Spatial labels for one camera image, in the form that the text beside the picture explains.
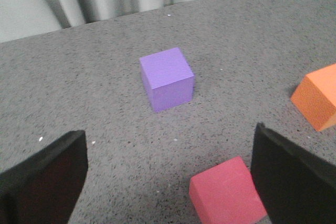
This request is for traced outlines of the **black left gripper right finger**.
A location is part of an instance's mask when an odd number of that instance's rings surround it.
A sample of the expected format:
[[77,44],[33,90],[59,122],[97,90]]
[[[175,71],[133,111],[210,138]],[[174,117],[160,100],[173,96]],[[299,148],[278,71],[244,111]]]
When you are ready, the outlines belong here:
[[335,223],[335,166],[263,123],[251,175],[272,223]]

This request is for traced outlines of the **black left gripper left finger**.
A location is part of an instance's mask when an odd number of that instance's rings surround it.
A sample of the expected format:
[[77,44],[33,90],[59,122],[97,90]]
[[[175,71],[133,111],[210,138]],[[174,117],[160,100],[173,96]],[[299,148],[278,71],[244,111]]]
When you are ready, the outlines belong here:
[[1,223],[67,223],[88,171],[84,130],[1,173]]

